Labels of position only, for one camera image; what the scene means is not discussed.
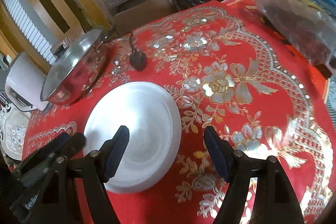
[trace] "metal bolt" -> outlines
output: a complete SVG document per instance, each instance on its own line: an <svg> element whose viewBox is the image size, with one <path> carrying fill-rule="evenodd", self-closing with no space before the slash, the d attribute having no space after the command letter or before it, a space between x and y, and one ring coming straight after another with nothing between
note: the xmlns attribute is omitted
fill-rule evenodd
<svg viewBox="0 0 336 224"><path fill-rule="evenodd" d="M56 162L57 162L58 164L61 164L64 160L65 160L65 158L64 158L63 156L61 156L61 157L58 157L58 158L56 159Z"/></svg>
<svg viewBox="0 0 336 224"><path fill-rule="evenodd" d="M90 156L94 158L94 157L97 157L99 153L100 153L99 150L92 150L90 152Z"/></svg>
<svg viewBox="0 0 336 224"><path fill-rule="evenodd" d="M274 156L269 156L268 159L271 161L271 162L277 162L278 159Z"/></svg>
<svg viewBox="0 0 336 224"><path fill-rule="evenodd" d="M244 152L241 151L241 150L235 150L233 153L234 153L237 157L241 157L242 155L244 155Z"/></svg>

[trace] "red cloth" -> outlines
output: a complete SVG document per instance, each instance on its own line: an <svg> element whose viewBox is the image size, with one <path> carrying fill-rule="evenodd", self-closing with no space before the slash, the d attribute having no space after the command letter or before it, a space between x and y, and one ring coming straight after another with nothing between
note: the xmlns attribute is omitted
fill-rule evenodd
<svg viewBox="0 0 336 224"><path fill-rule="evenodd" d="M148 57L143 72L133 71L128 63L127 37L113 41L110 63L91 92L71 106L53 106L46 116L33 112L23 158L39 142L48 142L61 124L63 130L72 128L71 134L74 121L83 132L96 103L113 88L150 81L164 87L180 109L181 145L176 162L150 189L108 193L122 224L213 222L227 185L203 146L202 132L210 124L222 139L250 156L277 156L305 220L312 223L336 187L335 172L331 173L335 132L309 74L261 18L253 0L211 1L140 27L134 37L135 46ZM250 216L254 190L251 180L242 223Z"/></svg>

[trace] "white bowl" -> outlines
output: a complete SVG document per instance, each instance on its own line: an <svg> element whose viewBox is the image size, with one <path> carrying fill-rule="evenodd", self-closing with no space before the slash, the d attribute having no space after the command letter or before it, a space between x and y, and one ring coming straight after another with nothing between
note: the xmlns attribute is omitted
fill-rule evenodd
<svg viewBox="0 0 336 224"><path fill-rule="evenodd" d="M149 82L131 82L107 93L86 123L84 155L127 126L129 144L105 187L115 193L141 192L157 183L173 164L181 141L181 118L173 98Z"/></svg>

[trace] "appliance handle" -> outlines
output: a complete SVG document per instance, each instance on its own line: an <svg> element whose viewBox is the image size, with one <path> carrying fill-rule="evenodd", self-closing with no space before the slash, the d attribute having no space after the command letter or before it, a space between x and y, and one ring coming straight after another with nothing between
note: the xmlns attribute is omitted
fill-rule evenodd
<svg viewBox="0 0 336 224"><path fill-rule="evenodd" d="M5 83L5 93L7 95L7 97L9 98L9 100L12 101L12 103L16 106L17 109L19 109L22 112L28 112L28 111L32 111L37 109L37 107L34 106L24 106L23 104L21 104L11 93L11 86L9 85L9 83Z"/></svg>

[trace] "red fabric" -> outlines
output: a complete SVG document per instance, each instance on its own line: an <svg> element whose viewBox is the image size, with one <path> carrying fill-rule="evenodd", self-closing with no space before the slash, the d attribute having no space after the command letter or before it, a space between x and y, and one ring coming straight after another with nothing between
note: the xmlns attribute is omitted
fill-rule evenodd
<svg viewBox="0 0 336 224"><path fill-rule="evenodd" d="M22 157L39 142L44 145L54 127L56 132L62 124L63 130L69 124L74 129L74 121L83 132L96 103L113 88L150 81L164 87L180 109L181 145L176 162L150 189L108 193L122 224L213 222L227 185L203 146L202 132L210 124L235 148L249 149L250 156L277 156L299 202L305 193L311 195L304 218L312 223L336 187L331 173L335 132L309 74L261 18L253 0L211 1L143 26L134 31L135 46L148 58L143 72L128 63L127 37L113 41L105 73L84 98L71 106L53 106L46 116L33 112L26 140L34 139L35 146L25 141ZM296 122L294 131L286 131L289 122ZM253 207L254 182L242 223ZM78 192L88 223L82 185Z"/></svg>

